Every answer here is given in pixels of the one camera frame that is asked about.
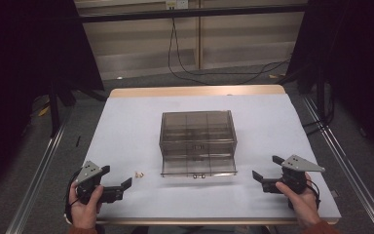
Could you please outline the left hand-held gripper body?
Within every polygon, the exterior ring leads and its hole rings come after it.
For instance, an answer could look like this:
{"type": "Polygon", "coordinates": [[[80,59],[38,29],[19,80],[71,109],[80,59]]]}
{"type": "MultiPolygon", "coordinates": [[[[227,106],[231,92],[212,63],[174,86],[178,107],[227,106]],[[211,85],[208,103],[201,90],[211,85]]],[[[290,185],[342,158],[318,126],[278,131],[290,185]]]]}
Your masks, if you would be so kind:
{"type": "MultiPolygon", "coordinates": [[[[87,161],[76,177],[77,197],[82,204],[87,205],[94,190],[100,185],[104,173],[102,167],[92,161],[87,161]]],[[[114,203],[123,199],[124,189],[119,186],[104,187],[99,199],[100,203],[114,203]]]]}

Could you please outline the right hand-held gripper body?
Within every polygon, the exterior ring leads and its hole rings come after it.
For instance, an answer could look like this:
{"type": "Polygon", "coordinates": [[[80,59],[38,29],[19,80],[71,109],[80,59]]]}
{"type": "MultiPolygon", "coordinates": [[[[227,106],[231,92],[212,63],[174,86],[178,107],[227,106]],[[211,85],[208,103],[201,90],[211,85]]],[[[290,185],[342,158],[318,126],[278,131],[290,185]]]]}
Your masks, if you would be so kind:
{"type": "Polygon", "coordinates": [[[281,165],[279,165],[281,166],[282,171],[281,177],[263,177],[263,182],[261,183],[262,190],[265,193],[281,194],[281,192],[276,188],[277,182],[284,183],[297,194],[301,194],[304,192],[306,188],[309,188],[315,193],[317,207],[319,207],[320,194],[318,186],[310,179],[307,179],[306,172],[323,173],[325,171],[325,168],[297,155],[292,155],[289,158],[283,160],[284,162],[281,165]]]}

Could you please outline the smoky transparent drawer box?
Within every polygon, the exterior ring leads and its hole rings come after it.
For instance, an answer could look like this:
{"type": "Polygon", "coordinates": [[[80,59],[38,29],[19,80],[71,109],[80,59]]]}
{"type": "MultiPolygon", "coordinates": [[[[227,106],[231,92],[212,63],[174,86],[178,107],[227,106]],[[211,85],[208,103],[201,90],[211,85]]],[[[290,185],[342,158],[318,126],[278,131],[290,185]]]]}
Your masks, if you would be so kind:
{"type": "Polygon", "coordinates": [[[164,112],[161,176],[234,176],[237,143],[230,110],[164,112]]]}

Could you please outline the person's right hand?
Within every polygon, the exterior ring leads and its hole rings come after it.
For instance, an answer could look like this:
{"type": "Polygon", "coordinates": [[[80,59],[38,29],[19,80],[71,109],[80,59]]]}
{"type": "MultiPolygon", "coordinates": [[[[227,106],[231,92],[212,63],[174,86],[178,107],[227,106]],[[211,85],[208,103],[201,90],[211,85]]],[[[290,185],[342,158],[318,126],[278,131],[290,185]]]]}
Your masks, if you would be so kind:
{"type": "Polygon", "coordinates": [[[307,229],[321,222],[318,215],[316,195],[311,189],[306,188],[303,193],[297,194],[282,182],[277,182],[276,188],[290,200],[298,224],[302,229],[307,229]]]}

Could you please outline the person's left hand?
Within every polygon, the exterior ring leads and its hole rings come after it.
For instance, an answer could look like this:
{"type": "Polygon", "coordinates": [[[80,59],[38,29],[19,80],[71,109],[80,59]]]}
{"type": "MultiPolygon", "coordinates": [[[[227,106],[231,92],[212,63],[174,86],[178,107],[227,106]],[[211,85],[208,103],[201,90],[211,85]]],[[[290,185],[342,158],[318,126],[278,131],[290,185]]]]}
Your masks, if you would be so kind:
{"type": "Polygon", "coordinates": [[[80,228],[95,228],[96,217],[100,211],[99,199],[103,192],[103,186],[99,185],[91,195],[87,205],[82,204],[76,194],[77,183],[73,182],[69,190],[69,204],[71,208],[72,226],[80,228]]]}

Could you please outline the white table mat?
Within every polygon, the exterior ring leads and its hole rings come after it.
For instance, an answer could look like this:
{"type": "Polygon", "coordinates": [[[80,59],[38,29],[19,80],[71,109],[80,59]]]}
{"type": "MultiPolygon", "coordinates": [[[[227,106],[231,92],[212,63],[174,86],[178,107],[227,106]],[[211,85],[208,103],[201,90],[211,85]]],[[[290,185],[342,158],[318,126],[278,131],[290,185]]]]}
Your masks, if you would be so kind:
{"type": "Polygon", "coordinates": [[[294,212],[281,194],[265,193],[252,177],[278,177],[274,155],[315,154],[288,95],[211,97],[113,97],[106,102],[87,157],[111,168],[102,182],[132,178],[121,201],[98,216],[107,223],[292,223],[294,212]],[[237,174],[207,178],[163,177],[159,147],[164,112],[230,110],[238,137],[237,174]],[[143,178],[135,178],[143,172],[143,178]]]}

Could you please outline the black stand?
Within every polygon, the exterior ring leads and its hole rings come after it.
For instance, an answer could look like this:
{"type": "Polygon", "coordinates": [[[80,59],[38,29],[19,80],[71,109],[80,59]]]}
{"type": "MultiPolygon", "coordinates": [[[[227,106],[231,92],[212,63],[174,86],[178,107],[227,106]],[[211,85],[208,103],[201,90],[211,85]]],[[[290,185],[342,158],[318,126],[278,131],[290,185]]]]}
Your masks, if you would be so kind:
{"type": "Polygon", "coordinates": [[[54,137],[60,129],[60,119],[58,111],[58,103],[60,100],[64,106],[73,106],[76,99],[72,94],[71,85],[66,81],[53,80],[49,87],[49,99],[52,119],[52,133],[54,137]]]}

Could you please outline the black curtain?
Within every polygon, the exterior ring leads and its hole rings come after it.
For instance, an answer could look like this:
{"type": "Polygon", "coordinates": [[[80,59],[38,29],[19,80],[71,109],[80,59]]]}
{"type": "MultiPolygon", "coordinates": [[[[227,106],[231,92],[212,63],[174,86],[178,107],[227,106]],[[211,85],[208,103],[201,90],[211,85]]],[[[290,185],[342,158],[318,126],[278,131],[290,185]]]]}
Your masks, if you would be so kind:
{"type": "Polygon", "coordinates": [[[374,139],[374,0],[308,0],[285,80],[320,78],[374,139]]]}
{"type": "Polygon", "coordinates": [[[0,174],[30,120],[32,103],[52,91],[101,90],[74,0],[0,0],[0,174]]]}

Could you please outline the black horizontal bar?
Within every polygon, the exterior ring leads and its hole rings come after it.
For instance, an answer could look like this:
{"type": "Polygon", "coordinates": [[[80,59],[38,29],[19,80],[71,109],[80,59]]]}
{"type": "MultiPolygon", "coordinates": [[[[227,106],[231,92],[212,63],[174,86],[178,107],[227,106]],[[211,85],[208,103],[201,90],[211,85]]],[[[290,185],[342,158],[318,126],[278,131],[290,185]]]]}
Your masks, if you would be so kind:
{"type": "Polygon", "coordinates": [[[163,10],[152,12],[135,12],[121,14],[92,14],[81,15],[77,21],[87,22],[107,22],[107,21],[125,21],[125,20],[162,20],[162,19],[180,19],[195,17],[218,17],[234,15],[258,15],[258,14],[280,14],[305,12],[307,4],[291,5],[268,5],[251,7],[230,7],[230,8],[203,8],[189,10],[163,10]]]}

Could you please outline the metal floor rail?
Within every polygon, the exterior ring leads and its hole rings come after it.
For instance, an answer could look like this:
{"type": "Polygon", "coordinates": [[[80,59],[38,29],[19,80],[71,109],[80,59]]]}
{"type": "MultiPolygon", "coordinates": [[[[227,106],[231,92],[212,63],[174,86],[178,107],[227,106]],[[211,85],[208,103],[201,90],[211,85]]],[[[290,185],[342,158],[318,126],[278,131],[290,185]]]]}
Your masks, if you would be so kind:
{"type": "Polygon", "coordinates": [[[318,120],[316,101],[303,96],[297,108],[341,218],[344,234],[374,234],[374,141],[340,104],[328,126],[318,120]]]}
{"type": "Polygon", "coordinates": [[[55,135],[50,138],[48,146],[34,174],[34,177],[29,183],[29,186],[5,234],[22,234],[25,224],[28,221],[40,189],[43,185],[49,167],[54,159],[54,156],[56,155],[56,151],[65,131],[65,126],[67,125],[71,114],[72,110],[68,109],[61,121],[59,129],[56,131],[55,135]]]}

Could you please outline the white wall socket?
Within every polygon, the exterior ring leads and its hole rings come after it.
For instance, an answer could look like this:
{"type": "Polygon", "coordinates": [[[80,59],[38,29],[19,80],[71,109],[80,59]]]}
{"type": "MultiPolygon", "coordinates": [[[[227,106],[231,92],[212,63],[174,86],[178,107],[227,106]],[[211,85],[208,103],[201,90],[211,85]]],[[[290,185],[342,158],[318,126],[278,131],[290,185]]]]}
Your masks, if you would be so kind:
{"type": "Polygon", "coordinates": [[[168,10],[185,10],[189,8],[188,0],[166,0],[168,10]]]}

